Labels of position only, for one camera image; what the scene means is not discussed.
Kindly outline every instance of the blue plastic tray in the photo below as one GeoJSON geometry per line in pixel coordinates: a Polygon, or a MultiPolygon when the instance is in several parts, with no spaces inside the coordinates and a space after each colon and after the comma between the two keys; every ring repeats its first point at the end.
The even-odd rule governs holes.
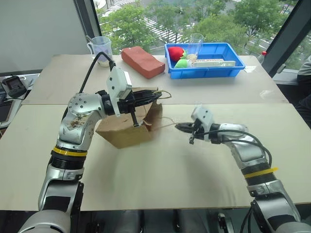
{"type": "Polygon", "coordinates": [[[187,50],[188,44],[165,44],[165,57],[169,64],[169,73],[172,79],[194,79],[212,77],[235,77],[240,70],[245,68],[245,64],[235,53],[228,43],[203,43],[199,51],[198,59],[224,59],[225,61],[235,61],[235,67],[206,67],[206,68],[176,68],[176,62],[171,61],[168,48],[182,47],[187,50]]]}

